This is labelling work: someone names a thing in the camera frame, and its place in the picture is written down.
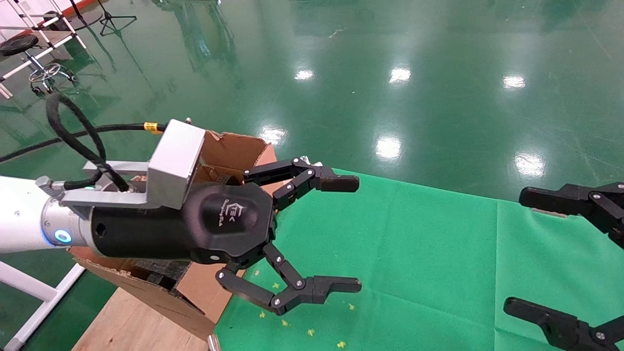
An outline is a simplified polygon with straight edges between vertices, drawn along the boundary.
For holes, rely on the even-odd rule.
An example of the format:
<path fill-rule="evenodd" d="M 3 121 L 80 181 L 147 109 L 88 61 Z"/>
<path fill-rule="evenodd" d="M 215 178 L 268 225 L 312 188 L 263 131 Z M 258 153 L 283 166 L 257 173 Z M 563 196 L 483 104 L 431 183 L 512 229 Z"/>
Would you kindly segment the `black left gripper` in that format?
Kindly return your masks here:
<path fill-rule="evenodd" d="M 323 304 L 331 293 L 361 291 L 361 281 L 354 277 L 303 278 L 271 243 L 274 209 L 282 211 L 312 189 L 355 193 L 359 177 L 294 157 L 247 169 L 243 180 L 254 184 L 196 184 L 178 210 L 96 207 L 91 218 L 93 250 L 105 257 L 227 263 L 217 272 L 217 282 L 276 315 L 300 304 Z M 261 189 L 284 181 L 272 196 Z M 287 284 L 283 291 L 273 293 L 236 275 L 240 266 L 249 267 L 261 258 Z"/>

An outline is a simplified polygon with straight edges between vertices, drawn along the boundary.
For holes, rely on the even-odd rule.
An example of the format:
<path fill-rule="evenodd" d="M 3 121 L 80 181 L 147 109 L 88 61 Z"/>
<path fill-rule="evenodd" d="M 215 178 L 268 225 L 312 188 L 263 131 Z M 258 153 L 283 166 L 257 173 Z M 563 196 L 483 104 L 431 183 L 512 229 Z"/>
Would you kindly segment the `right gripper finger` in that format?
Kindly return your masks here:
<path fill-rule="evenodd" d="M 519 204 L 548 213 L 579 215 L 624 248 L 624 185 L 611 183 L 600 187 L 565 184 L 558 190 L 526 187 Z"/>
<path fill-rule="evenodd" d="M 544 305 L 508 297 L 506 314 L 540 327 L 548 344 L 564 351 L 619 351 L 624 339 L 624 316 L 592 327 L 574 315 Z"/>

